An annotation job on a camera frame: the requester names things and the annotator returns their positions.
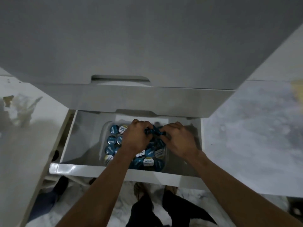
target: white label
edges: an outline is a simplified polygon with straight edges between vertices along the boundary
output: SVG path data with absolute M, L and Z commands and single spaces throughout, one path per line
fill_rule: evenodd
M 127 129 L 127 126 L 126 126 L 126 125 L 120 126 L 120 127 L 119 127 L 119 133 L 120 133 L 120 134 L 123 134 L 123 133 L 126 131 L 126 129 Z
M 136 154 L 136 157 L 140 157 L 140 156 L 142 156 L 142 155 L 145 155 L 145 150 L 143 150 L 142 152 Z
M 147 157 L 143 160 L 143 166 L 153 166 L 154 160 L 150 157 Z
M 154 152 L 154 155 L 158 159 L 163 159 L 165 157 L 165 150 L 164 149 L 157 150 Z
M 105 157 L 104 157 L 104 163 L 105 163 L 105 165 L 107 166 L 108 165 L 108 163 L 111 161 L 111 160 L 113 160 L 113 156 L 112 155 L 105 155 Z

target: white table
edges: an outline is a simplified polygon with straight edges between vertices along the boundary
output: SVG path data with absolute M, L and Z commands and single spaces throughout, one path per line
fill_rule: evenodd
M 1 76 L 0 97 L 23 94 L 37 99 L 29 126 L 6 126 L 0 108 L 0 226 L 25 225 L 47 173 L 68 108 L 29 83 Z

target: hand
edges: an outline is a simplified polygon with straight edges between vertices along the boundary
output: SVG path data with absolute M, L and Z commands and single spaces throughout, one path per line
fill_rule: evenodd
M 122 148 L 134 158 L 136 154 L 143 151 L 152 139 L 152 134 L 146 135 L 144 129 L 153 125 L 148 121 L 134 119 L 123 133 Z
M 199 150 L 194 136 L 180 122 L 167 124 L 160 131 L 166 131 L 170 134 L 171 140 L 164 135 L 161 135 L 160 138 L 165 142 L 167 148 L 177 156 L 188 161 L 198 154 Z

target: forearm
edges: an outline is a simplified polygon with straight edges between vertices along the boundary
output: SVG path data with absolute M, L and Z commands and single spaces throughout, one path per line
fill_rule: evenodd
M 187 160 L 237 227 L 303 226 L 290 214 L 229 175 L 199 151 Z
M 123 148 L 56 227 L 106 226 L 132 160 Z

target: bare foot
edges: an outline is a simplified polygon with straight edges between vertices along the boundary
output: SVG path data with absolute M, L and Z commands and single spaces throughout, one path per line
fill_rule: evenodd
M 136 182 L 134 185 L 134 195 L 136 196 L 137 200 L 139 201 L 143 195 L 147 194 L 147 190 L 143 183 Z
M 174 195 L 176 195 L 178 187 L 176 187 L 176 186 L 165 186 L 164 190 L 169 190 Z

